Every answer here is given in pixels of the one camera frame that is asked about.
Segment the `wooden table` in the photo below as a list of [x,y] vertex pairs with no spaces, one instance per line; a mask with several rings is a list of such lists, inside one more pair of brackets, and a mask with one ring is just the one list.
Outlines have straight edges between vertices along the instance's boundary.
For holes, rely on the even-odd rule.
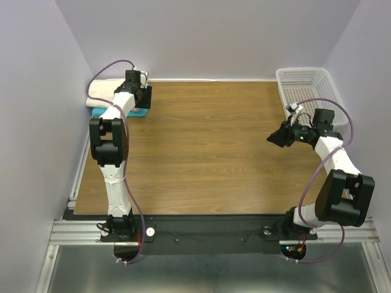
[[[152,86],[147,116],[128,119],[128,182],[145,214],[274,214],[298,205],[320,158],[304,143],[283,149],[266,141],[285,119],[276,82]],[[325,177],[305,203],[315,201]],[[107,210],[103,176],[89,155],[75,214]]]

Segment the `white round button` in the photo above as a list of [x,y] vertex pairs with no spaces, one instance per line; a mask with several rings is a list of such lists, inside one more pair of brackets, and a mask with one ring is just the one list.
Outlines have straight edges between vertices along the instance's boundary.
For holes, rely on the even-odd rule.
[[147,236],[149,236],[149,237],[152,237],[153,235],[155,235],[155,229],[153,229],[153,228],[148,228],[146,232],[147,232]]

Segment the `gray wall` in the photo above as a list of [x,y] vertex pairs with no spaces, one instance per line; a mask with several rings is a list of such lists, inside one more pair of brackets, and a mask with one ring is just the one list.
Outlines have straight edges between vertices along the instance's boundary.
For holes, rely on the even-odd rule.
[[53,0],[0,4],[0,291],[35,292],[66,207],[91,71]]
[[353,117],[356,135],[348,153],[375,178],[370,214],[391,267],[391,1],[362,0],[326,62]]
[[126,57],[152,78],[274,79],[323,66],[360,1],[56,2],[93,72]]

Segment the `robotic arm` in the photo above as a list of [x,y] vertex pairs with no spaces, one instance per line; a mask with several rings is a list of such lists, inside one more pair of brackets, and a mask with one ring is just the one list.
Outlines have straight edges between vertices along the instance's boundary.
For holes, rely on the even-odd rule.
[[[334,111],[315,109],[311,126],[301,125],[297,121],[302,106],[288,106],[291,115],[281,123],[280,129],[272,133],[267,141],[280,147],[290,147],[293,142],[310,144],[322,160],[336,148],[343,145],[342,136],[333,132]],[[301,228],[313,228],[326,224],[341,226],[361,226],[368,212],[375,181],[365,176],[353,165],[346,151],[336,151],[324,165],[327,178],[321,188],[315,204],[302,207],[302,218],[297,207],[291,208],[285,215],[284,230],[297,231]]]
[[134,218],[124,182],[129,145],[125,124],[117,107],[126,116],[134,107],[149,109],[151,95],[152,87],[148,85],[147,75],[126,70],[125,82],[114,92],[113,105],[89,123],[91,155],[100,166],[109,200],[108,219],[102,230],[122,240],[133,237]]

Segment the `laundry basket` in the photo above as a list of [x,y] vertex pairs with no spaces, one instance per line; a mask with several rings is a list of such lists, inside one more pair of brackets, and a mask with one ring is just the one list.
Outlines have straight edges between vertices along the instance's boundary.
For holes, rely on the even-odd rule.
[[[327,98],[338,102],[343,106],[337,89],[330,77],[329,72],[320,67],[294,67],[281,68],[276,71],[279,93],[284,108],[285,116],[289,112],[285,110],[287,104],[300,102],[311,98]],[[325,101],[312,101],[302,104],[304,111],[313,117],[316,108],[334,110],[334,126],[345,126],[348,119],[345,114],[334,104]],[[299,117],[300,124],[309,123],[306,115]]]

